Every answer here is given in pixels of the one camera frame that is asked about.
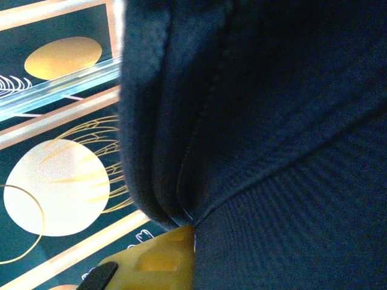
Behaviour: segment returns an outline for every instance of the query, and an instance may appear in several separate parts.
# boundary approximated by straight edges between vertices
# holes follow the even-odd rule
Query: yellow plastic object
[[[194,270],[194,229],[177,228],[104,259],[119,264],[106,290],[189,290]]]

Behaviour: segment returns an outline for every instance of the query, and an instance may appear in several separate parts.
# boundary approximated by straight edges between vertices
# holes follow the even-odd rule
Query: navy jacket
[[[386,69],[386,1],[128,1],[125,178],[194,289],[385,289]]]

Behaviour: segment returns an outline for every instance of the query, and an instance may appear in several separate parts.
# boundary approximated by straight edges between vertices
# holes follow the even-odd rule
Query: black rubber piece
[[[104,290],[118,268],[119,264],[115,262],[108,262],[96,267],[86,276],[77,290]]]

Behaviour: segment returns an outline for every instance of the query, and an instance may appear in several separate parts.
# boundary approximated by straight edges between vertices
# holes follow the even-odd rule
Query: gold moon
[[[52,80],[95,65],[102,47],[88,37],[69,37],[50,42],[27,57],[26,72],[34,77]]]

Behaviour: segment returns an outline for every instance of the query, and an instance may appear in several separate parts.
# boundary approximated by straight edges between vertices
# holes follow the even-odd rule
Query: gold stripe
[[[112,56],[117,57],[118,40],[114,25],[114,0],[46,0],[0,11],[0,31],[106,4]]]
[[[149,221],[140,210],[12,280],[0,290],[31,290]]]
[[[0,150],[98,111],[119,100],[119,86],[0,131]]]
[[[0,11],[0,31],[105,4],[110,0],[41,1]]]

